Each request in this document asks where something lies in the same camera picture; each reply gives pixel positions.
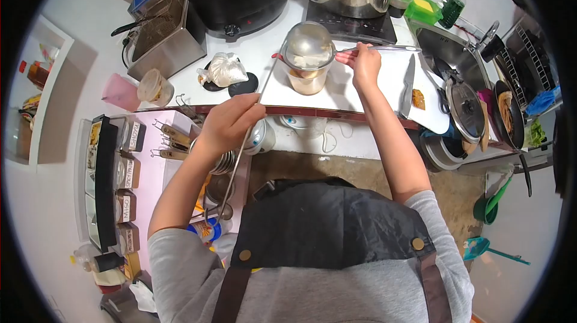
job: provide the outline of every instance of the fryer handle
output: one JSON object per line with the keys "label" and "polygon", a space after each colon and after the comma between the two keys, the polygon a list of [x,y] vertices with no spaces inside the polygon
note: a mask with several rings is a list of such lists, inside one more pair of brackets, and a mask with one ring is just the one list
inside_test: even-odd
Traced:
{"label": "fryer handle", "polygon": [[116,36],[118,34],[122,34],[124,31],[132,30],[133,28],[140,26],[141,23],[142,23],[142,21],[137,21],[137,22],[130,23],[128,25],[120,26],[116,30],[112,31],[110,36]]}

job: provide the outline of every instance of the faucet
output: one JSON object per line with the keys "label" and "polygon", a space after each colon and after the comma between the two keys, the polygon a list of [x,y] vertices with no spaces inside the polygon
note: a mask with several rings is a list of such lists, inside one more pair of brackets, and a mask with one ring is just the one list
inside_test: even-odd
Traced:
{"label": "faucet", "polygon": [[499,28],[499,21],[495,21],[487,33],[481,38],[479,43],[473,44],[470,40],[467,43],[466,49],[469,50],[471,53],[475,53],[476,51],[483,51],[483,49],[489,44],[489,42],[494,38],[495,34],[497,33],[497,29]]}

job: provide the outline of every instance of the dish soap bottle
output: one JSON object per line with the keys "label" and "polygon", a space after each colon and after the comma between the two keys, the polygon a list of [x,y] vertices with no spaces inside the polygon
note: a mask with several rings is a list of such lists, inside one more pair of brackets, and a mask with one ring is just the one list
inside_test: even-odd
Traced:
{"label": "dish soap bottle", "polygon": [[465,8],[465,0],[447,0],[441,10],[443,18],[438,22],[445,29],[450,29]]}

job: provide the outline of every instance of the tonkotsu label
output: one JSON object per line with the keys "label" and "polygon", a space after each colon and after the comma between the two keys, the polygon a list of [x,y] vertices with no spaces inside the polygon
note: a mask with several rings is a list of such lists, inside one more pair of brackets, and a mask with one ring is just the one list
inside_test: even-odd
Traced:
{"label": "tonkotsu label", "polygon": [[138,141],[140,130],[140,123],[134,123],[132,127],[132,132],[130,133],[130,143],[128,145],[129,150],[136,150],[136,142]]}
{"label": "tonkotsu label", "polygon": [[130,221],[130,196],[122,197],[122,222]]}
{"label": "tonkotsu label", "polygon": [[126,230],[126,251],[134,253],[134,241],[132,240],[132,229]]}
{"label": "tonkotsu label", "polygon": [[132,176],[134,175],[134,160],[128,159],[128,163],[126,164],[126,179],[125,179],[125,187],[132,188]]}

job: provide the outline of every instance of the pink container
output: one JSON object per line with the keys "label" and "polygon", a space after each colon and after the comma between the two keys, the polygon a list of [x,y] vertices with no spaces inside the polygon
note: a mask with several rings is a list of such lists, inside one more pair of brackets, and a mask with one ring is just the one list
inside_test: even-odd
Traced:
{"label": "pink container", "polygon": [[124,110],[134,112],[140,106],[138,88],[119,74],[112,74],[102,91],[102,100]]}

